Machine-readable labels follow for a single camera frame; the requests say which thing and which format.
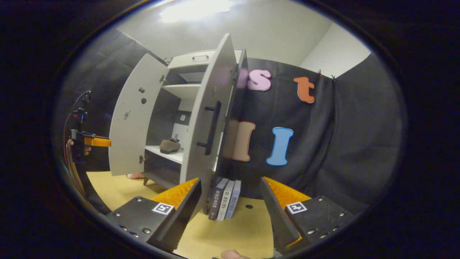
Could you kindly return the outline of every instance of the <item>drawer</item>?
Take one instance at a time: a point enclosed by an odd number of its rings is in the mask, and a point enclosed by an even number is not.
[[[168,65],[169,69],[184,68],[190,66],[207,66],[213,57],[215,50],[193,52],[174,57]],[[239,63],[242,50],[235,50],[236,62]]]

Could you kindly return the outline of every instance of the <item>brown shoe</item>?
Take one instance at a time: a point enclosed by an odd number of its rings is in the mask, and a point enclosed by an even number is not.
[[[175,138],[170,138],[168,140],[161,141],[160,152],[164,154],[169,154],[176,152],[180,149],[179,140]]]

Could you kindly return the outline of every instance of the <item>cabinet shelf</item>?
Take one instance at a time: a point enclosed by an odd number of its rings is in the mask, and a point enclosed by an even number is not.
[[[162,156],[166,159],[172,160],[176,163],[182,164],[182,160],[184,159],[184,150],[181,148],[179,151],[171,153],[171,154],[164,154],[160,152],[160,146],[145,146],[145,149],[149,150],[152,153],[155,153],[159,156]]]
[[[163,89],[183,100],[195,100],[200,84],[173,84],[165,85]]]

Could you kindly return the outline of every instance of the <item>hand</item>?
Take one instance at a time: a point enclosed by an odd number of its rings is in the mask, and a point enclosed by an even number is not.
[[[225,250],[223,251],[220,256],[222,259],[250,259],[249,257],[240,255],[236,250]]]
[[[72,139],[69,139],[69,141],[67,142],[68,145],[70,146],[73,146],[74,145],[74,141]],[[85,156],[86,155],[89,155],[89,152],[91,151],[91,147],[89,146],[85,146]]]

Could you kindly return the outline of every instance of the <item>cabinet handle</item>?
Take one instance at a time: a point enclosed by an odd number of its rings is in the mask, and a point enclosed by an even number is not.
[[[209,58],[208,55],[201,55],[201,56],[194,56],[194,57],[192,57],[192,59],[195,59],[195,58],[198,58],[198,57],[206,57],[207,59]]]
[[[214,112],[213,121],[211,122],[211,128],[209,129],[209,134],[207,136],[207,143],[202,143],[202,142],[196,143],[197,146],[206,148],[204,152],[206,156],[211,154],[211,149],[213,147],[213,142],[214,142],[214,135],[216,133],[217,119],[219,119],[219,113],[220,113],[221,106],[222,106],[222,103],[220,101],[217,101],[216,107],[208,107],[208,106],[204,107],[206,111]]]

